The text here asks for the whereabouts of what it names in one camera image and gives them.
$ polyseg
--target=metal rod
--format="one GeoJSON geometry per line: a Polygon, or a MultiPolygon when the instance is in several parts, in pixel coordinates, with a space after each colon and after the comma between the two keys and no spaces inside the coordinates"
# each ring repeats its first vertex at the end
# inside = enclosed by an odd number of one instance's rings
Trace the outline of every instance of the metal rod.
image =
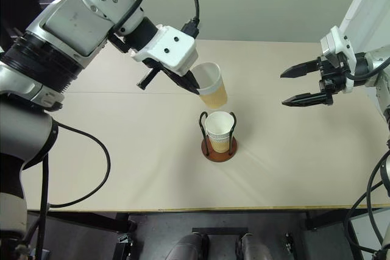
{"type": "MultiPolygon", "coordinates": [[[[333,209],[316,217],[308,217],[305,221],[306,229],[314,230],[316,228],[327,227],[342,222],[348,213],[348,209],[333,209]]],[[[357,209],[353,216],[366,214],[367,208],[357,209]]]]}
{"type": "Polygon", "coordinates": [[[134,226],[137,226],[132,221],[116,220],[96,213],[49,211],[48,218],[55,218],[63,222],[73,223],[88,228],[97,228],[99,230],[115,231],[120,233],[127,233],[129,230],[134,230],[134,226]]]}
{"type": "Polygon", "coordinates": [[[206,118],[207,118],[207,116],[208,116],[207,112],[202,112],[202,114],[200,114],[199,126],[200,126],[200,130],[202,131],[202,134],[203,134],[203,141],[204,141],[205,147],[206,147],[206,156],[208,156],[209,152],[208,152],[208,147],[207,147],[206,132],[205,132],[205,129],[203,128],[203,125],[202,125],[202,118],[205,115],[206,115],[206,118]]]}
{"type": "Polygon", "coordinates": [[[237,235],[245,235],[249,232],[248,227],[239,227],[239,228],[193,228],[193,233],[199,234],[214,234],[214,235],[227,235],[227,234],[237,234],[237,235]]]}
{"type": "Polygon", "coordinates": [[[233,112],[230,112],[230,114],[234,118],[234,123],[233,123],[232,129],[230,129],[230,132],[229,132],[229,155],[232,155],[233,154],[232,153],[233,131],[234,131],[234,128],[236,127],[237,118],[236,118],[236,115],[234,115],[233,112]]]}

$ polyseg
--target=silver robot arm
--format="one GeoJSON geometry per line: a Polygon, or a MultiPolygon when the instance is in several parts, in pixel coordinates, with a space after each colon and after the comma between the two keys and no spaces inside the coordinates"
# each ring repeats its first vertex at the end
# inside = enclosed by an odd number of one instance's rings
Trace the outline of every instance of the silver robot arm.
{"type": "Polygon", "coordinates": [[[58,125],[46,111],[61,109],[63,93],[107,41],[151,70],[145,89],[163,71],[178,86],[199,94],[190,66],[197,58],[199,17],[182,30],[155,26],[142,0],[56,0],[28,26],[0,61],[0,229],[2,237],[26,232],[22,169],[42,161],[58,125]]]}
{"type": "MultiPolygon", "coordinates": [[[[390,57],[390,45],[366,53],[369,71],[378,68],[390,57]]],[[[365,86],[375,87],[380,110],[390,124],[390,67],[381,70],[376,76],[366,80],[365,86]]]]}

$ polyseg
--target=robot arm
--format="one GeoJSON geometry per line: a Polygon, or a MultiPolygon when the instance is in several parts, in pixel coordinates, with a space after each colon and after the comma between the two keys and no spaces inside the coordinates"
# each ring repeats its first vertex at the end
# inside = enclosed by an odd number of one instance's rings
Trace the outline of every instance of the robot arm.
{"type": "MultiPolygon", "coordinates": [[[[380,110],[390,129],[390,44],[379,49],[355,54],[347,36],[335,26],[321,39],[323,55],[316,60],[288,68],[280,77],[295,78],[320,71],[320,93],[299,94],[282,102],[290,107],[332,105],[339,91],[351,93],[354,86],[376,87],[380,110]]],[[[383,185],[390,196],[390,159],[381,165],[383,185]]]]}
{"type": "Polygon", "coordinates": [[[11,94],[35,107],[58,110],[63,92],[110,40],[150,73],[145,89],[159,71],[198,94],[189,68],[197,58],[191,35],[171,26],[155,26],[144,16],[142,0],[56,0],[27,27],[0,63],[0,94],[11,94]]]}
{"type": "Polygon", "coordinates": [[[182,30],[155,26],[142,0],[55,0],[27,27],[0,61],[0,229],[18,242],[26,232],[22,169],[42,161],[55,143],[58,125],[46,111],[61,109],[63,93],[107,41],[178,86],[199,94],[189,68],[197,58],[199,14],[182,30]]]}

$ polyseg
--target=table surface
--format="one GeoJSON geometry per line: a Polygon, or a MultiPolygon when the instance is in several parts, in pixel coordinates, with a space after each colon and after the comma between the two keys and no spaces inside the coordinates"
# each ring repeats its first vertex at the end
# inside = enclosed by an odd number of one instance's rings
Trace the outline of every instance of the table surface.
{"type": "MultiPolygon", "coordinates": [[[[197,41],[199,59],[222,70],[237,117],[238,151],[213,163],[200,151],[198,118],[206,106],[159,74],[147,72],[111,45],[73,82],[53,117],[98,137],[112,159],[103,188],[69,211],[338,208],[366,189],[386,152],[386,124],[365,89],[334,96],[334,105],[291,108],[281,101],[319,91],[319,73],[280,79],[286,68],[321,54],[316,43],[197,41]]],[[[102,180],[105,157],[84,136],[60,129],[49,154],[49,202],[63,203],[102,180]]],[[[22,173],[29,209],[38,209],[41,164],[22,173]]],[[[390,206],[384,188],[377,206],[390,206]]]]}

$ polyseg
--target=black floor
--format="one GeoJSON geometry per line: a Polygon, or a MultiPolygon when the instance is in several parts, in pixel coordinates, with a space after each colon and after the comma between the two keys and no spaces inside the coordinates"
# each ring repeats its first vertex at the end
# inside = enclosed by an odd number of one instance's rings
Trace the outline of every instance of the black floor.
{"type": "MultiPolygon", "coordinates": [[[[104,215],[115,217],[115,214],[104,215]]],[[[29,215],[29,222],[34,218],[29,215]]],[[[304,213],[298,212],[218,212],[143,214],[131,219],[138,223],[135,237],[141,248],[140,260],[164,260],[175,243],[195,227],[248,227],[250,233],[259,236],[268,246],[274,260],[294,259],[286,249],[286,233],[294,236],[298,259],[353,259],[342,226],[305,231],[302,228],[304,218],[304,213]]],[[[49,219],[44,248],[51,251],[50,259],[55,260],[111,260],[118,236],[49,219]]],[[[236,259],[237,237],[210,236],[209,260],[236,259]]]]}

